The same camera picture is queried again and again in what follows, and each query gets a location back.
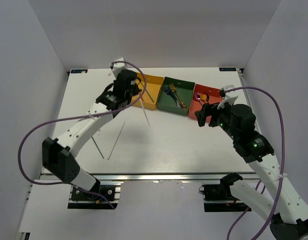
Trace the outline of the iridescent pink spoon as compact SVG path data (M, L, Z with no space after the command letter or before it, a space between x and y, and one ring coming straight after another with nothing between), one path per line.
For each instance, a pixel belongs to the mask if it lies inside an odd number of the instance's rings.
M200 102L201 100L201 97L200 97L200 94L198 92L195 92L193 94L193 99L196 101L196 102Z

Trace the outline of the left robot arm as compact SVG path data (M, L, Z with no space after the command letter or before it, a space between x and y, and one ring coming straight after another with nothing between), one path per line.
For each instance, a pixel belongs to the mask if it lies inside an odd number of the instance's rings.
M82 189L90 200L99 196L101 183L80 167L76 156L100 128L112 121L141 92L137 78L136 72L122 70L92 104L87 118L78 120L55 139L48 137L42 143L43 167L63 183Z

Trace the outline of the yellow paper box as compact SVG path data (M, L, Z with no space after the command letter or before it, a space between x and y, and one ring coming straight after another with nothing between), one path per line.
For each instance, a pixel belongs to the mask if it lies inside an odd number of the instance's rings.
M152 96L154 102L150 100L149 96L145 92L142 96L144 99L142 103L145 109L155 110L157 108L159 93L163 85L164 77L148 75L148 74L145 74L145 77L146 77L146 89Z

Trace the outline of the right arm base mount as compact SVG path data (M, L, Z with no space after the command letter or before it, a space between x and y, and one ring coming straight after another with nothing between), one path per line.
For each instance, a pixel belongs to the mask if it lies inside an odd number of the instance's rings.
M218 184L203 184L198 192L203 196L205 213L244 212L248 207L245 203L232 196L230 187L243 177L232 172L222 177Z

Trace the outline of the purple iridescent fork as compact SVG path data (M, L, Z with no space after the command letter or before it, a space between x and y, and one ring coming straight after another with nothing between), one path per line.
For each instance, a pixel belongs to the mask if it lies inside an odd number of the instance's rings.
M169 87L169 86L165 86L164 88L163 88L163 90L164 90L164 92L168 95L168 96L170 96L171 98L173 98L173 100L176 102L177 101L177 97L174 95L174 93L172 92L172 89Z

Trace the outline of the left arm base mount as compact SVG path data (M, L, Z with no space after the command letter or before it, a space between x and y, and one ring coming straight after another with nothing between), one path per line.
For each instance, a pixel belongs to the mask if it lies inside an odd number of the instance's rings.
M98 193L108 201L99 195L92 195L81 191L76 186L72 186L67 208L76 210L114 210L120 199L121 184L122 182L119 181L101 182Z

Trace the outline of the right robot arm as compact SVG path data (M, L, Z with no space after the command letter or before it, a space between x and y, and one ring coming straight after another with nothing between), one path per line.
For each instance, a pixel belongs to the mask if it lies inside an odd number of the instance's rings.
M255 129L256 116L244 104L218 108L218 104L205 103L195 112L198 125L219 126L231 139L233 148L258 175L274 199L269 200L248 185L243 177L233 172L222 177L215 192L205 192L206 200L222 196L243 201L264 220L277 240L300 240L308 235L308 205L303 201L275 157L268 140Z

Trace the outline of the right blue table label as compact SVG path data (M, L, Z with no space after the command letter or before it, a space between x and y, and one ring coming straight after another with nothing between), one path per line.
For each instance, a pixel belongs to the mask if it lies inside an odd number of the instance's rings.
M235 67L219 67L220 72L236 72L237 69Z

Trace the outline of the blue table label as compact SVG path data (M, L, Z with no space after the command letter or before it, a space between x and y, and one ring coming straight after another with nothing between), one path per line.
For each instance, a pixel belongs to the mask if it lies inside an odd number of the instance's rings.
M235 67L219 67L220 72L236 72L237 69Z
M87 72L87 69L72 69L70 74L86 74Z

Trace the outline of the green paper box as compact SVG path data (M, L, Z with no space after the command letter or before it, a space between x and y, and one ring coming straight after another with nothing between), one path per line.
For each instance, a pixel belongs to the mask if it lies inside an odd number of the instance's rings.
M157 100L157 109L186 116L192 102L195 83L164 77Z

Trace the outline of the white chopstick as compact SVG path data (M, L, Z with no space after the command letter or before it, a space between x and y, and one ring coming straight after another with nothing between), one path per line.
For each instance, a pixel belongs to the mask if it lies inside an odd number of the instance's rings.
M122 133L122 131L123 131L123 128L124 128L125 124L126 124L126 121L124 121L123 124L122 124L122 126L121 126L121 129L120 129L120 131L119 131L119 133L118 133L118 136L117 136L117 138L116 138L116 140L115 140L115 142L114 142L114 145L113 145L113 147L112 147L112 149L111 149L111 151L110 151L110 153L109 153L109 155L108 155L108 158L107 158L108 161L110 160L110 158L111 158L111 156L112 156L112 154L113 154L113 152L114 152L114 150L115 150L115 147L116 147L116 145L117 145L117 142L118 142L118 140L119 140L119 138L120 138L120 135L121 135L121 133Z
M141 105L141 108L142 108L143 114L144 114L144 116L145 116L145 119L146 119L146 121L147 121L147 124L148 124L148 126L150 126L150 122L149 122L147 113L146 113L146 111L145 111L145 107L144 107L144 105L143 105L143 101L140 99L140 100L139 100L139 103L140 103L140 105Z

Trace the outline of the fork with green marbled handle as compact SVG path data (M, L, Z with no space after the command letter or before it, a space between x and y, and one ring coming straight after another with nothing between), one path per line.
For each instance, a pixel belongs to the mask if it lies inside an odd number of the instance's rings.
M182 107L180 101L178 100L178 98L177 98L177 101L174 101L174 102L176 103L177 108L179 108L179 109L184 109L184 108Z

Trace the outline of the red paper box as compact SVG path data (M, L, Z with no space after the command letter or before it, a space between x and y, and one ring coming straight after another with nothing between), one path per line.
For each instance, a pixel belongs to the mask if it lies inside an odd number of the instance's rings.
M222 98L219 95L219 89L213 88L206 85L196 84L193 90L193 96L195 94L199 94L200 96L205 94L209 97L208 103L209 104L215 104L220 103L222 101ZM195 97L192 98L189 110L188 110L188 117L193 120L197 120L195 116L195 112L202 109L202 106L205 102L201 100L198 102Z

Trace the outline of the teal chopstick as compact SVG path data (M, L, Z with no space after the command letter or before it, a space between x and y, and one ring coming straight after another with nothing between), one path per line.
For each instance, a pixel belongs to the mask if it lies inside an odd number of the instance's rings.
M142 83L142 81L140 81L140 84L143 86L143 90L147 93L147 95L150 98L150 100L152 101L152 103L154 103L154 99L152 98L152 96L150 95L150 93L146 89L145 85Z
M98 146L98 144L97 144L97 142L96 142L96 140L95 140L95 138L92 136L91 139L92 139L92 141L93 141L93 143L94 143L96 149L98 150L100 156L102 157L102 159L105 159L105 158L104 158L104 155L103 155L103 153L102 153L102 151L100 150L100 148L99 148L99 146Z

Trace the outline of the gold fork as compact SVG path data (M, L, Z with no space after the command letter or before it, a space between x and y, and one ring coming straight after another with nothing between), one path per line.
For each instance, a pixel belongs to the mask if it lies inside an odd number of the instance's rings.
M177 90L176 90L174 84L173 84L173 83L170 83L169 86L170 86L171 91L173 92L173 94L178 98L178 100L179 100L181 106L182 106L185 110L188 110L189 108L188 108L187 105L183 102L183 100L181 99L181 97L178 95Z

